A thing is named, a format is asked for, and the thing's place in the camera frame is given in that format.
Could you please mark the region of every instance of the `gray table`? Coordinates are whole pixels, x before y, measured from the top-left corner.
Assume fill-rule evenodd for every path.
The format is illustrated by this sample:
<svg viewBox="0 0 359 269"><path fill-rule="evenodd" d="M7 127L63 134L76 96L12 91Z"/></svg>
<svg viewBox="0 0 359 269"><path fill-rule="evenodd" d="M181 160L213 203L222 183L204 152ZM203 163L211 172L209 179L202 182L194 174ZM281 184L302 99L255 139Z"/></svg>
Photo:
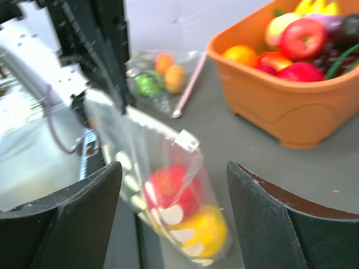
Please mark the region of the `gray table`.
<svg viewBox="0 0 359 269"><path fill-rule="evenodd" d="M359 214L359 117L315 149L285 149L273 137L233 115L211 61L206 63L180 119L170 119L146 105L138 107L174 129L186 129L199 138L211 182L235 238L225 175L229 160L305 199ZM169 243L162 240L161 245L165 269L198 268ZM244 268L237 239L228 258L211 268Z"/></svg>

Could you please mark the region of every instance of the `orange bin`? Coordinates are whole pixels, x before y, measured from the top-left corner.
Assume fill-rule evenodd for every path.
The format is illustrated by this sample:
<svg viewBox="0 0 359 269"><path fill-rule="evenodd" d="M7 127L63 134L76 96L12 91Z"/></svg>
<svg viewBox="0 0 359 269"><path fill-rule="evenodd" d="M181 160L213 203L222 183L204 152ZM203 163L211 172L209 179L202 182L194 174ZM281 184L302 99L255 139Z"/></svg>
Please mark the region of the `orange bin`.
<svg viewBox="0 0 359 269"><path fill-rule="evenodd" d="M337 2L343 15L359 12L356 1ZM293 12L299 3L274 0L212 38L207 51L235 114L276 137L284 147L309 149L359 111L359 68L327 81L288 82L221 56L235 45L248 45L258 55L268 51L265 29L274 10Z"/></svg>

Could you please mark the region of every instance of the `background wall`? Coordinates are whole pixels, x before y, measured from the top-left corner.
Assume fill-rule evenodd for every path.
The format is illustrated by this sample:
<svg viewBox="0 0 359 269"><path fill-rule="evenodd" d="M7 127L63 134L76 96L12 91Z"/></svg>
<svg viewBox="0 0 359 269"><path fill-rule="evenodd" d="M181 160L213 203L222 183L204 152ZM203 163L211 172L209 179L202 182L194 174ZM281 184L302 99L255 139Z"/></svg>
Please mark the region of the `background wall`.
<svg viewBox="0 0 359 269"><path fill-rule="evenodd" d="M212 36L268 2L270 0L126 0L131 46L134 49L205 50ZM46 43L56 47L46 12L36 12L33 4L22 5L32 27Z"/></svg>

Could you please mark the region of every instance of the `peach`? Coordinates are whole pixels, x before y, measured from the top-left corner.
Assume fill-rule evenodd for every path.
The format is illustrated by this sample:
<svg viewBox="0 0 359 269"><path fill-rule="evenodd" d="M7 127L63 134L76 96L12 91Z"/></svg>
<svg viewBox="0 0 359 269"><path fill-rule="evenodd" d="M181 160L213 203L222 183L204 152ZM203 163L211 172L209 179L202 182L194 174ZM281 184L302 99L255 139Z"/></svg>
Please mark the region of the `peach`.
<svg viewBox="0 0 359 269"><path fill-rule="evenodd" d="M282 33L292 22L299 20L300 15L286 13L270 21L265 30L265 42L270 49L277 50Z"/></svg>

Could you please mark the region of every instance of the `bunch of bananas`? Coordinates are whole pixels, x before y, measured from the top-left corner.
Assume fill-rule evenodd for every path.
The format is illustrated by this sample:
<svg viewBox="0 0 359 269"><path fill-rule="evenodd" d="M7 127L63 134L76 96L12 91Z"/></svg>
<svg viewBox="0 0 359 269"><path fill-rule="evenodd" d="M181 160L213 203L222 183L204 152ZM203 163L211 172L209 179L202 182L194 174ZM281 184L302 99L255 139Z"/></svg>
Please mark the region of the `bunch of bananas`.
<svg viewBox="0 0 359 269"><path fill-rule="evenodd" d="M335 16L340 14L340 9L335 0L331 0L329 3L326 0L302 0L296 7L295 13L299 15L316 13Z"/></svg>

